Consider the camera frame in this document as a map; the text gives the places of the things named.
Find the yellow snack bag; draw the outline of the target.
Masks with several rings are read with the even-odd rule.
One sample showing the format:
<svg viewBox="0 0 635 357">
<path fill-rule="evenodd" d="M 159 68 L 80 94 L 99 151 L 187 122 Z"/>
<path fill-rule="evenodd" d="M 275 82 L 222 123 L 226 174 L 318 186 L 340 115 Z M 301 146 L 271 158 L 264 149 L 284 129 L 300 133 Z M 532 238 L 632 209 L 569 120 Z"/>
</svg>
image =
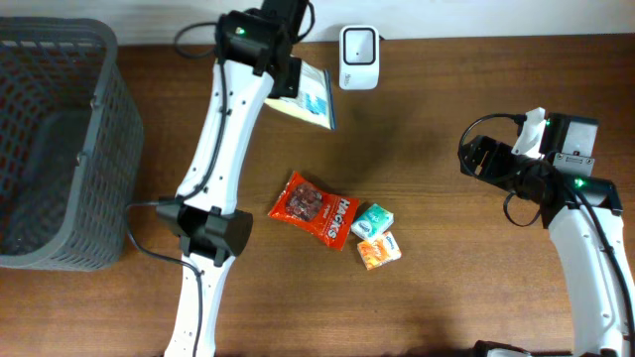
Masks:
<svg viewBox="0 0 635 357">
<path fill-rule="evenodd" d="M 267 98 L 274 110 L 333 131 L 336 128 L 330 74 L 303 61 L 295 98 Z"/>
</svg>

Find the red Hacks candy bag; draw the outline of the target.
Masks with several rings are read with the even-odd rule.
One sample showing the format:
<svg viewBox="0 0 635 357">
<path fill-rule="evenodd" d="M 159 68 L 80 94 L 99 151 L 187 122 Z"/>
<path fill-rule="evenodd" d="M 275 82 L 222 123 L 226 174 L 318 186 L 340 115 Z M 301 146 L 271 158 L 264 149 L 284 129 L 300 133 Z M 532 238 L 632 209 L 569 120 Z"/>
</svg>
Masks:
<svg viewBox="0 0 635 357">
<path fill-rule="evenodd" d="M 293 172 L 268 216 L 295 225 L 341 251 L 360 201 L 328 193 Z"/>
</svg>

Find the teal tissue pack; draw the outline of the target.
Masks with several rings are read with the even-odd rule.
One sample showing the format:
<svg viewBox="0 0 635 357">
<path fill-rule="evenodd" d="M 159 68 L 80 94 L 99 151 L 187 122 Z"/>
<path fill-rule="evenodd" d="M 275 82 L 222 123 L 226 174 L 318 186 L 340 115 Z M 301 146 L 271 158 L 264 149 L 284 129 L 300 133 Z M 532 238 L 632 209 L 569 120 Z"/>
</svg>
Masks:
<svg viewBox="0 0 635 357">
<path fill-rule="evenodd" d="M 351 225 L 351 232 L 364 241 L 373 241 L 387 231 L 394 222 L 394 214 L 374 203 Z"/>
</svg>

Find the orange tissue pack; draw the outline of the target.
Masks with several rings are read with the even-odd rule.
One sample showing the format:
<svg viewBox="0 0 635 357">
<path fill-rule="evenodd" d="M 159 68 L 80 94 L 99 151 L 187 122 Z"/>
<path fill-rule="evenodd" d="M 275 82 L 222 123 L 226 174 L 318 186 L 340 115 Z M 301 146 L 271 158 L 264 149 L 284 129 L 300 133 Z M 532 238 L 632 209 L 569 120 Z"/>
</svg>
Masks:
<svg viewBox="0 0 635 357">
<path fill-rule="evenodd" d="M 358 243 L 357 250 L 367 270 L 373 270 L 402 257 L 402 252 L 390 231 L 372 241 Z"/>
</svg>

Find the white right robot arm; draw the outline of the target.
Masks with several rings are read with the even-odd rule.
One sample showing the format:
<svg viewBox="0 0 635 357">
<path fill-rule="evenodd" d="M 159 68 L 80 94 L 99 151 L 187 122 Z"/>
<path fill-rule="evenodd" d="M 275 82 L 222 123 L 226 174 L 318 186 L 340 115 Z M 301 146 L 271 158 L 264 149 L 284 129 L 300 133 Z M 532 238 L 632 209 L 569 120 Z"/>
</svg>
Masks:
<svg viewBox="0 0 635 357">
<path fill-rule="evenodd" d="M 573 355 L 633 355 L 634 282 L 613 182 L 562 173 L 486 136 L 461 141 L 457 155 L 463 174 L 538 204 L 565 274 Z"/>
</svg>

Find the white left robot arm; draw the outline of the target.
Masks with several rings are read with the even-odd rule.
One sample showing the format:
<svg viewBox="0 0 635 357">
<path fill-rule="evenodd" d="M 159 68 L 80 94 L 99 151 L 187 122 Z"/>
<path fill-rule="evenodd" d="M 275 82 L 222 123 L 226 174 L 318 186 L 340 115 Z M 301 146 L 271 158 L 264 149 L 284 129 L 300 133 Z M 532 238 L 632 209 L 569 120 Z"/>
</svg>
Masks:
<svg viewBox="0 0 635 357">
<path fill-rule="evenodd" d="M 224 283 L 244 250 L 253 216 L 237 209 L 241 169 L 268 98 L 299 93 L 302 61 L 292 48 L 313 16 L 308 0 L 266 0 L 215 23 L 213 84 L 188 173 L 157 214 L 180 240 L 182 289 L 168 356 L 211 356 Z"/>
</svg>

